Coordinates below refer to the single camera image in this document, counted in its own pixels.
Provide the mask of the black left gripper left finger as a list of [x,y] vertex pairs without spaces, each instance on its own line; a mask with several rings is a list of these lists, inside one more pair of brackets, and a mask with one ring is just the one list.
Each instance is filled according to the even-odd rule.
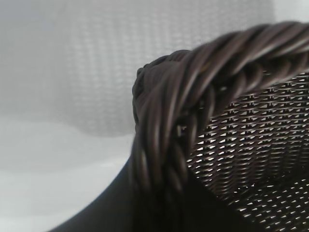
[[128,160],[110,185],[87,207],[53,232],[131,232],[134,214],[133,189]]

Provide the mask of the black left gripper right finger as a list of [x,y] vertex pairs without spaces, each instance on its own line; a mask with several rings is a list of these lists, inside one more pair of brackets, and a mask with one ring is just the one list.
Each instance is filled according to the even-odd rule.
[[247,232],[244,218],[220,201],[189,172],[185,186],[185,230],[187,232]]

